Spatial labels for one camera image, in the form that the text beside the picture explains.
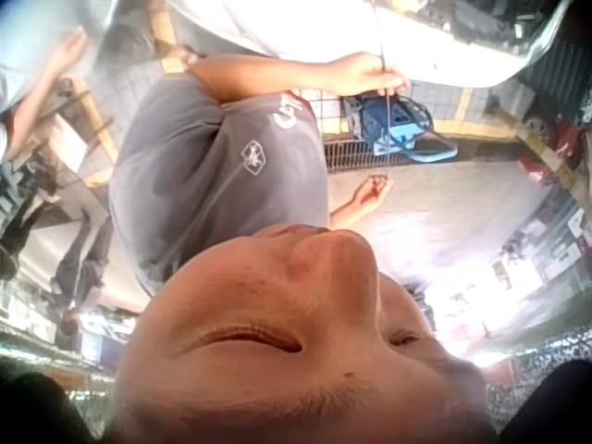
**leg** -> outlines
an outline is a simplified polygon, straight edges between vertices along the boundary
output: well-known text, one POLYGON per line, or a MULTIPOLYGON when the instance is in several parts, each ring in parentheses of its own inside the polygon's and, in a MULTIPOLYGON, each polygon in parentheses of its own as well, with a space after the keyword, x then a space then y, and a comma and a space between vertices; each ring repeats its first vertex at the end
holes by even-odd
POLYGON ((6 251, 10 255, 18 254, 20 252, 19 245, 22 243, 21 227, 23 225, 23 219, 25 218, 25 214, 27 213, 27 211, 33 203, 33 199, 35 199, 35 194, 29 196, 25 200, 25 202, 23 202, 15 216, 8 224, 8 227, 6 227, 4 236, 2 236, 2 244, 5 246, 6 251))
POLYGON ((98 264, 106 264, 108 261, 109 247, 113 237, 113 221, 108 216, 96 233, 91 249, 86 254, 85 261, 94 261, 98 264))
POLYGON ((20 226, 18 236, 16 236, 12 240, 14 247, 14 251, 12 252, 12 254, 19 255, 20 252, 22 252, 23 248, 25 248, 25 245, 27 244, 27 240, 29 239, 29 235, 31 234, 33 226, 37 223, 37 221, 43 214, 43 211, 45 211, 45 208, 47 208, 48 205, 50 205, 50 203, 43 202, 41 205, 39 205, 37 208, 33 210, 31 215, 27 217, 27 220, 25 220, 23 224, 20 226))
POLYGON ((91 234, 91 219, 84 213, 84 220, 82 221, 80 230, 57 266, 54 277, 54 281, 68 297, 73 297, 74 295, 80 266, 80 255, 89 234, 91 234))

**dark hair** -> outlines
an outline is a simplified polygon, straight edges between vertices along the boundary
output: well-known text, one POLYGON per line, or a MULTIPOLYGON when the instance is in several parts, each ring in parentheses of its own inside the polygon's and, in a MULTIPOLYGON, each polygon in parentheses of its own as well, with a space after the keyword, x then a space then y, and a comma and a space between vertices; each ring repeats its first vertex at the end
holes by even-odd
POLYGON ((78 321, 76 319, 62 319, 58 328, 66 336, 73 336, 79 332, 78 321))

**cheek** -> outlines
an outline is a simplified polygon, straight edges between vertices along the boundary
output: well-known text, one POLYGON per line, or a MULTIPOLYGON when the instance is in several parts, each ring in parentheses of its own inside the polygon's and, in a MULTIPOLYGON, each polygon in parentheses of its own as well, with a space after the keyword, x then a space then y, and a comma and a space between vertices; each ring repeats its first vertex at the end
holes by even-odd
POLYGON ((426 317, 413 297, 401 285, 380 274, 379 287, 380 309, 378 316, 382 326, 409 328, 432 336, 426 317))

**dark pants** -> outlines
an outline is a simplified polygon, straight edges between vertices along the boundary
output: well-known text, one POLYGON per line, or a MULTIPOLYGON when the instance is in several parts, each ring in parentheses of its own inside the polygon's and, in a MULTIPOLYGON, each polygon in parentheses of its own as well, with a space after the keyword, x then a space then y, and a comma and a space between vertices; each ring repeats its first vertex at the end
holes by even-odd
POLYGON ((103 273, 108 263, 109 246, 113 238, 113 223, 108 217, 94 238, 92 247, 80 265, 78 283, 74 301, 82 304, 88 298, 93 287, 101 287, 103 273))
POLYGON ((72 300, 83 302, 93 286, 98 286, 108 263, 109 246, 113 237, 113 223, 108 217, 99 228, 91 249, 80 264, 82 248, 91 234, 91 223, 84 220, 76 239, 60 261, 55 272, 55 281, 62 290, 60 305, 68 306, 72 300))
POLYGON ((20 206, 14 218, 8 227, 6 227, 6 231, 2 237, 2 244, 4 245, 8 254, 13 257, 19 256, 20 252, 22 252, 23 248, 25 248, 33 226, 35 223, 37 223, 43 213, 43 210, 48 205, 48 203, 42 203, 33 210, 29 217, 24 219, 25 214, 29 208, 31 208, 34 198, 35 195, 33 194, 28 197, 27 200, 25 200, 23 205, 20 206))

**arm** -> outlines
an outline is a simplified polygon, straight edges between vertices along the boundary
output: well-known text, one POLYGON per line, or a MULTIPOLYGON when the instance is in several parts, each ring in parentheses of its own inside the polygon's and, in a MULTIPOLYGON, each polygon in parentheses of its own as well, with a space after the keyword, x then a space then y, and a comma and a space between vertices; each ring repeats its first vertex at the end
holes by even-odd
POLYGON ((329 227, 331 229, 351 228, 384 202, 393 183, 392 180, 384 177, 368 179, 356 190, 348 203, 331 213, 329 227))
POLYGON ((15 159, 22 153, 22 149, 39 118, 43 103, 55 82, 56 77, 52 73, 44 71, 12 117, 12 125, 8 128, 8 150, 6 152, 9 159, 15 159))
POLYGON ((380 57, 366 53, 323 64, 252 55, 215 56, 193 65, 191 72, 222 104, 297 88, 355 95, 371 90, 395 93, 409 85, 394 68, 383 71, 380 57))
POLYGON ((14 159, 22 154, 54 83, 80 59, 86 41, 84 31, 77 29, 68 35, 50 56, 35 86, 12 117, 12 125, 8 128, 8 150, 6 151, 8 158, 14 159))

